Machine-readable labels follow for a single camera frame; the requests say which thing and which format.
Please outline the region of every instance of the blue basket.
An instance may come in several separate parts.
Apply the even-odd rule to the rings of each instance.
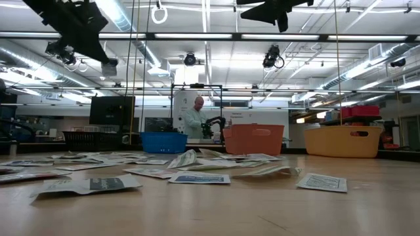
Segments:
[[[143,150],[148,153],[181,153],[188,135],[176,132],[142,132]]]

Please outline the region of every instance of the red box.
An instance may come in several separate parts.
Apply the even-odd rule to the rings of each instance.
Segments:
[[[343,118],[352,116],[352,108],[341,108]]]
[[[355,106],[351,110],[351,116],[379,116],[379,106]]]

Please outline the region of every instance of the shelf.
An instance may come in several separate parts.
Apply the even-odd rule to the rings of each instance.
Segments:
[[[369,117],[362,117],[362,116],[355,116],[355,117],[346,117],[343,118],[343,124],[347,122],[363,122],[363,123],[370,123],[372,121],[377,121],[382,119],[380,116],[369,116]],[[340,120],[334,121],[325,121],[321,122],[320,125],[340,125]]]

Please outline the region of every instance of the orange basket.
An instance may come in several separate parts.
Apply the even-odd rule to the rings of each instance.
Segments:
[[[381,133],[381,127],[322,127],[306,130],[304,140],[311,155],[374,158]]]
[[[241,155],[263,153],[279,155],[284,125],[232,125],[223,129],[226,152]]]

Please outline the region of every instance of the basket handle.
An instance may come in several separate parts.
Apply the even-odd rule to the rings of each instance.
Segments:
[[[253,136],[269,136],[271,134],[271,131],[268,129],[255,129],[252,130]]]
[[[368,131],[352,131],[352,132],[350,132],[350,136],[352,136],[352,137],[368,137],[369,132]]]

